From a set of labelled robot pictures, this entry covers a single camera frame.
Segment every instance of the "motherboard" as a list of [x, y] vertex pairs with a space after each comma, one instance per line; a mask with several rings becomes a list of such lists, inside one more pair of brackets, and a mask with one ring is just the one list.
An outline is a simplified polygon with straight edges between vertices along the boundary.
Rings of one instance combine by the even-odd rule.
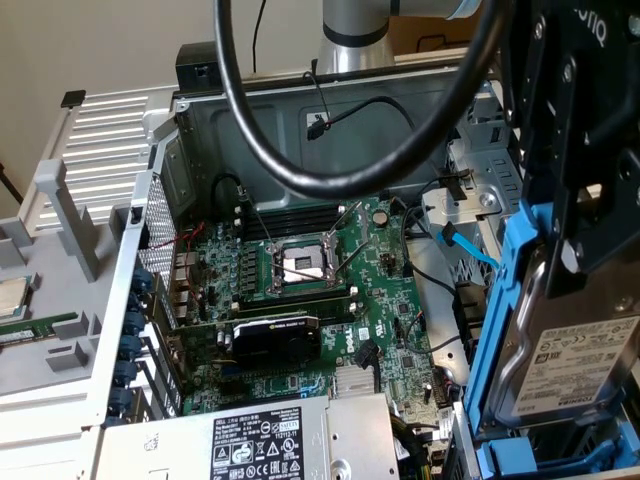
[[184, 415], [373, 393], [375, 372], [357, 356], [375, 345], [390, 410], [436, 423], [446, 402], [431, 392], [443, 382], [430, 355], [406, 348], [429, 344], [392, 203], [237, 209], [233, 222], [191, 228], [174, 273], [180, 327], [168, 339], [187, 378]]

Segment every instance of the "power supply label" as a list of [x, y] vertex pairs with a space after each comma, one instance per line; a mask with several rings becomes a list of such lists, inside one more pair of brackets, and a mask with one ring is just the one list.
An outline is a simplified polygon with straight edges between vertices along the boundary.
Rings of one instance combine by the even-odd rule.
[[211, 480], [301, 480], [302, 410], [216, 419]]
[[511, 414], [531, 415], [593, 403], [639, 319], [544, 330]]

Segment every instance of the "white wall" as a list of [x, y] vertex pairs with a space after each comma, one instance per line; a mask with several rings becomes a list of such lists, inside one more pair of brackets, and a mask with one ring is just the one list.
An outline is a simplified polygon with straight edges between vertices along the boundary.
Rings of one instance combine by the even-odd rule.
[[[238, 60], [251, 71], [260, 0], [234, 0]], [[268, 0], [258, 70], [309, 65], [320, 0]], [[0, 162], [26, 192], [68, 90], [104, 93], [176, 83], [184, 43], [213, 38], [213, 0], [0, 0]], [[0, 186], [0, 218], [15, 213]]]

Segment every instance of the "warning label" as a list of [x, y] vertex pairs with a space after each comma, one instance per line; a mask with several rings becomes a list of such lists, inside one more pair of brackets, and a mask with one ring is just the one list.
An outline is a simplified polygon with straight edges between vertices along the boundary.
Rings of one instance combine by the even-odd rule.
[[300, 408], [214, 421], [211, 480], [300, 480], [303, 468]]
[[640, 317], [544, 330], [513, 416], [593, 403]]

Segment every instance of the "green motherboard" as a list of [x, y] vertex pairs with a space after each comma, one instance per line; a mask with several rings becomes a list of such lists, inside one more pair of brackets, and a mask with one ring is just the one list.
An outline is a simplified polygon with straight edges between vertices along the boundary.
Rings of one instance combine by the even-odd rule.
[[[206, 306], [190, 301], [183, 326], [174, 331], [188, 366], [185, 415], [264, 399], [335, 394], [336, 370], [354, 365], [355, 352], [372, 339], [384, 352], [381, 389], [390, 407], [407, 422], [435, 422], [436, 403], [424, 398], [426, 384], [433, 383], [432, 360], [409, 352], [398, 331], [399, 326], [409, 326], [422, 306], [413, 275], [403, 271], [401, 217], [390, 207], [389, 200], [377, 197], [342, 207], [340, 213], [347, 212], [336, 229], [338, 264], [355, 255], [331, 286], [309, 281], [280, 294], [272, 292], [271, 241], [304, 247], [317, 243], [317, 233], [240, 243], [231, 232], [232, 224], [211, 224], [182, 246], [184, 253], [197, 253], [201, 265], [197, 281], [190, 285], [192, 295], [215, 292]], [[326, 298], [297, 300], [301, 289], [322, 291]], [[234, 302], [238, 297], [241, 308]], [[217, 348], [217, 334], [225, 328], [282, 315], [321, 320], [319, 359], [303, 366], [242, 369]], [[408, 341], [418, 348], [429, 347], [420, 327], [412, 330]]]

